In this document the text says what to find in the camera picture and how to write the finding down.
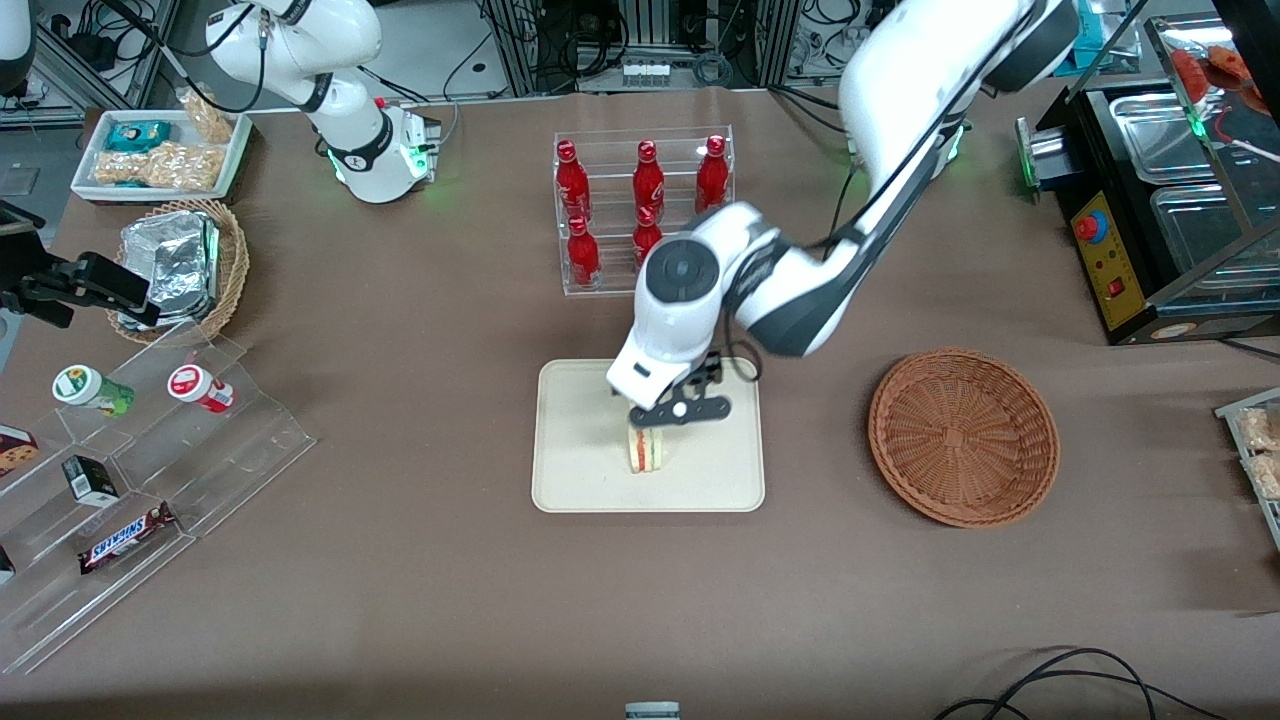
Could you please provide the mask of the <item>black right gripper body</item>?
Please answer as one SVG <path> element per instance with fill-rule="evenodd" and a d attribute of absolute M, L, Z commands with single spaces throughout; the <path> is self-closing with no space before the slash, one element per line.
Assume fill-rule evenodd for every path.
<path fill-rule="evenodd" d="M 74 311 L 61 301 L 69 297 L 68 284 L 58 273 L 49 274 L 50 266 L 38 264 L 1 264 L 1 305 L 17 315 L 32 316 L 49 325 L 65 329 Z"/>

